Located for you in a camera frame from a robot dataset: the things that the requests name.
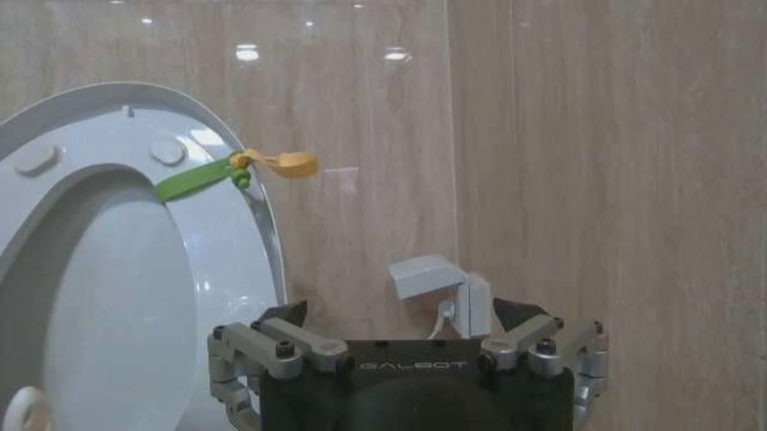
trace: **white plastic piece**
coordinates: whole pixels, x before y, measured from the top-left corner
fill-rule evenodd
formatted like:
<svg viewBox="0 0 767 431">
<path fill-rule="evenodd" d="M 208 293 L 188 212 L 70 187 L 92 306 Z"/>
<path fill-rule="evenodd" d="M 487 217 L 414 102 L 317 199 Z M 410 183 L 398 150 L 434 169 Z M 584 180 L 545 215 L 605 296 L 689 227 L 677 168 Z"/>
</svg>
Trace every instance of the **white plastic piece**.
<svg viewBox="0 0 767 431">
<path fill-rule="evenodd" d="M 14 157 L 16 172 L 28 177 L 34 177 L 45 172 L 56 164 L 58 149 L 53 145 L 30 145 L 18 151 Z"/>
<path fill-rule="evenodd" d="M 471 338 L 484 337 L 492 327 L 492 292 L 487 280 L 473 272 L 468 274 L 468 301 Z"/>
<path fill-rule="evenodd" d="M 467 282 L 455 294 L 453 328 L 461 339 L 484 337 L 492 324 L 492 293 L 485 279 L 476 273 L 468 274 Z"/>
<path fill-rule="evenodd" d="M 185 156 L 181 143 L 164 139 L 152 143 L 149 152 L 154 160 L 165 166 L 174 166 Z"/>
<path fill-rule="evenodd" d="M 188 155 L 169 169 L 148 146 L 173 138 Z M 17 175 L 17 156 L 50 142 L 56 169 Z M 221 181 L 162 206 L 152 186 L 238 150 L 198 103 L 145 84 L 77 89 L 0 125 L 0 399 L 34 382 L 65 429 L 230 427 L 206 334 L 285 302 L 270 208 L 254 176 L 246 198 Z"/>
<path fill-rule="evenodd" d="M 465 272 L 443 256 L 426 255 L 402 260 L 388 267 L 398 299 L 422 295 L 465 282 Z"/>
<path fill-rule="evenodd" d="M 30 386 L 18 389 L 8 403 L 2 431 L 50 431 L 50 406 L 45 394 Z"/>
<path fill-rule="evenodd" d="M 402 260 L 389 265 L 388 272 L 400 299 L 456 287 L 455 299 L 447 302 L 451 305 L 448 316 L 444 315 L 445 302 L 440 303 L 430 338 L 443 330 L 444 318 L 463 339 L 489 334 L 492 295 L 489 284 L 479 274 L 467 275 L 444 257 L 436 255 Z"/>
</svg>

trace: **toilet seat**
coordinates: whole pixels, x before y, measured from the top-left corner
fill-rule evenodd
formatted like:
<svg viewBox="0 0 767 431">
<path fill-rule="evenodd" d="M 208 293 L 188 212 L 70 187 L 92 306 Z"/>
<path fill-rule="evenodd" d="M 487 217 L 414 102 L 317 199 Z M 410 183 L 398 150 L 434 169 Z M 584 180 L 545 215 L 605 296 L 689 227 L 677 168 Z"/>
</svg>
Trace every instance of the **toilet seat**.
<svg viewBox="0 0 767 431">
<path fill-rule="evenodd" d="M 45 391 L 46 381 L 58 385 L 58 392 L 48 393 L 56 430 L 229 429 L 222 408 L 208 393 L 205 340 L 213 326 L 250 321 L 265 308 L 285 302 L 265 192 L 256 175 L 244 193 L 224 180 L 165 206 L 148 198 L 146 190 L 173 174 L 240 149 L 233 134 L 196 101 L 149 84 L 98 84 L 73 90 L 40 102 L 0 126 L 0 199 L 5 202 L 0 211 L 0 314 L 5 316 L 0 316 L 0 368 L 9 374 L 12 364 L 25 360 L 2 353 L 17 343 L 42 344 L 44 376 L 28 384 L 41 385 Z M 128 193 L 126 200 L 138 198 L 122 205 L 120 199 L 109 201 L 112 193 Z M 34 310 L 8 303 L 12 297 L 41 295 L 28 292 L 34 286 L 24 286 L 24 277 L 34 278 L 50 264 L 37 262 L 44 253 L 24 248 L 29 241 L 44 244 L 48 238 L 68 241 L 56 238 L 53 216 L 65 210 L 61 218 L 80 218 L 85 211 L 80 207 L 89 205 L 90 196 L 105 200 L 94 201 L 97 210 L 89 213 L 93 218 L 81 238 L 69 233 L 70 221 L 61 220 L 66 226 L 61 236 L 76 236 L 65 245 L 73 256 L 56 263 L 64 270 L 54 281 L 61 286 L 50 292 L 54 298 L 46 300 L 53 311 L 36 315 Z M 44 239 L 33 237 L 40 223 Z M 178 247 L 172 244 L 173 235 Z M 100 248 L 106 243 L 110 252 Z M 14 267 L 20 255 L 25 261 L 18 265 L 34 268 Z M 77 269 L 66 266 L 76 264 Z M 114 278 L 109 278 L 112 271 L 118 273 Z M 94 280 L 98 286 L 85 287 Z M 158 286 L 148 286 L 156 280 Z M 165 288 L 178 293 L 177 301 L 174 293 L 158 290 Z M 45 337 L 20 341 L 25 334 L 13 327 L 29 319 L 48 321 Z M 144 326 L 136 319 L 146 321 Z M 186 333 L 190 322 L 194 327 Z M 89 356 L 77 357 L 82 352 Z M 89 369 L 81 370 L 85 362 Z M 148 383 L 132 384 L 148 376 Z M 2 389 L 0 379 L 0 396 Z"/>
</svg>

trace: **green strap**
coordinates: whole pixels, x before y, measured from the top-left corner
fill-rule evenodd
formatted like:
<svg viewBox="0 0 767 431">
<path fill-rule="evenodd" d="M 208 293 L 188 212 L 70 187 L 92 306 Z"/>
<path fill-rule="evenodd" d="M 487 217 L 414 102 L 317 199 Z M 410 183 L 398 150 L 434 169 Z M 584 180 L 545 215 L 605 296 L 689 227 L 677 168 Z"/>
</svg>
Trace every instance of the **green strap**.
<svg viewBox="0 0 767 431">
<path fill-rule="evenodd" d="M 154 186 L 158 200 L 168 202 L 169 200 L 182 198 L 200 189 L 212 186 L 224 178 L 229 177 L 230 174 L 229 157 L 204 164 L 202 166 L 197 166 L 189 171 L 173 175 Z"/>
</svg>

